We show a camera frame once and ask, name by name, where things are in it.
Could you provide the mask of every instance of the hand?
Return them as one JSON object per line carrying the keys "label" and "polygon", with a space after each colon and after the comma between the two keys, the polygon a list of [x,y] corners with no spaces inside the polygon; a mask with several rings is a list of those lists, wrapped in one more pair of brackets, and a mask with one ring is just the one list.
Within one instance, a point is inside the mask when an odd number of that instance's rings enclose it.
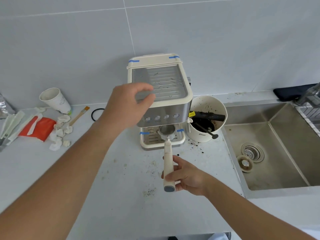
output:
{"label": "hand", "polygon": [[98,119],[99,123],[112,122],[121,130],[136,125],[152,105],[156,96],[149,94],[143,101],[137,103],[135,95],[141,91],[152,90],[152,85],[143,82],[116,86],[112,91],[105,110]]}
{"label": "hand", "polygon": [[173,166],[174,172],[169,173],[165,179],[167,181],[180,181],[180,183],[176,184],[176,191],[187,190],[197,196],[205,195],[207,181],[214,179],[214,177],[181,157],[174,155],[173,161],[178,165]]}

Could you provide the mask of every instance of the red package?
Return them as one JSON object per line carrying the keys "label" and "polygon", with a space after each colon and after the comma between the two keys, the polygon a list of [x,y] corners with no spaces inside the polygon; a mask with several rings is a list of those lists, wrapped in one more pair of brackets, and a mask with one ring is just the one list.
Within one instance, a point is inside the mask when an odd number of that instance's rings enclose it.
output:
{"label": "red package", "polygon": [[[30,127],[32,124],[38,119],[38,116],[35,116],[32,118],[32,120],[22,129],[19,136],[27,136],[27,133],[30,130]],[[54,125],[57,122],[53,119],[43,117],[41,120],[37,122],[35,125],[34,131],[31,135],[28,135],[28,137],[36,137],[40,139],[41,141],[45,141],[49,134],[54,129]]]}

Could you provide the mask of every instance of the coffee grounds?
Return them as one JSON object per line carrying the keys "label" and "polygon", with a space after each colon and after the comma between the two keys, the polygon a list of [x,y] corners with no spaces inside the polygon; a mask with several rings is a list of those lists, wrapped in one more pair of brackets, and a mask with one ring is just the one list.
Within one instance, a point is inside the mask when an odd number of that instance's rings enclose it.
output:
{"label": "coffee grounds", "polygon": [[191,125],[200,132],[206,133],[206,131],[204,131],[199,126],[197,126],[196,123],[198,123],[199,125],[201,125],[203,128],[207,129],[210,132],[215,131],[214,124],[211,122],[211,120],[199,119],[199,118],[193,118],[192,120],[193,122],[191,123]]}

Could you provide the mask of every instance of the sink drain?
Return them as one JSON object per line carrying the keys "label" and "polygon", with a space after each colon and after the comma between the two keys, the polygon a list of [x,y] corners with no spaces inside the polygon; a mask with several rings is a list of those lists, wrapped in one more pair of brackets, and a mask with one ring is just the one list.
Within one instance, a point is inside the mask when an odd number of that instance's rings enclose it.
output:
{"label": "sink drain", "polygon": [[241,146],[241,153],[249,157],[254,163],[262,162],[264,159],[262,148],[254,143],[244,143]]}

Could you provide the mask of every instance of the stainless steel sink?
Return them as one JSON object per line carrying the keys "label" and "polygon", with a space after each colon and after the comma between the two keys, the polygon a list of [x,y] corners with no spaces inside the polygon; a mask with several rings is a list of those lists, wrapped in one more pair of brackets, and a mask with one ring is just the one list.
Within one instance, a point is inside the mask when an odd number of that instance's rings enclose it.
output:
{"label": "stainless steel sink", "polygon": [[[224,135],[249,190],[320,186],[320,137],[291,103],[225,105]],[[235,159],[241,154],[255,161],[250,173],[241,172]]]}

